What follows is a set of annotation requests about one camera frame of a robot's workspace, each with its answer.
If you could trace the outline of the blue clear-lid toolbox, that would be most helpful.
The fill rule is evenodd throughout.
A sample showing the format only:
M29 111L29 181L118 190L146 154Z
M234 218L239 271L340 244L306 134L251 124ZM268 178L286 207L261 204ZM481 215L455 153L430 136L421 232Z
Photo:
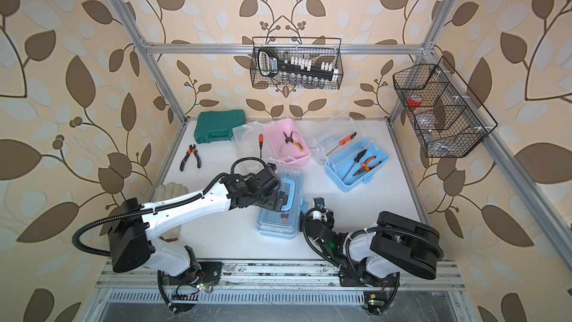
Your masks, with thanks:
M263 236L293 239L299 232L305 175L301 168L285 165L278 166L277 174L281 180L279 197L283 205L278 212L261 208L256 228Z

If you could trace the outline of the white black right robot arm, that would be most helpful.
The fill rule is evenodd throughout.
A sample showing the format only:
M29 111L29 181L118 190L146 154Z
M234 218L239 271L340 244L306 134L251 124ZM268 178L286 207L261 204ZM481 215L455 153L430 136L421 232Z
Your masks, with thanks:
M394 286L402 273L436 279L444 252L432 227L388 211L354 233L337 233L334 223L322 198L302 205L299 229L310 249L338 269L342 286Z

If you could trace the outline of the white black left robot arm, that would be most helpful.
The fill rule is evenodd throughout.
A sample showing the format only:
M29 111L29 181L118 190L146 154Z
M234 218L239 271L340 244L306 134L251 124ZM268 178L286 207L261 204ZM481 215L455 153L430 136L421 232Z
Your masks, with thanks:
M281 184L273 163L264 162L261 171L246 175L223 172L201 191L147 204L139 204L137 199L125 201L117 214L82 226L71 241L84 253L109 257L116 273L143 267L179 277L198 269L195 255L190 247L166 242L161 235L204 216L234 209L254 206L281 212L288 200ZM103 225L107 226L109 250L82 243L83 234Z

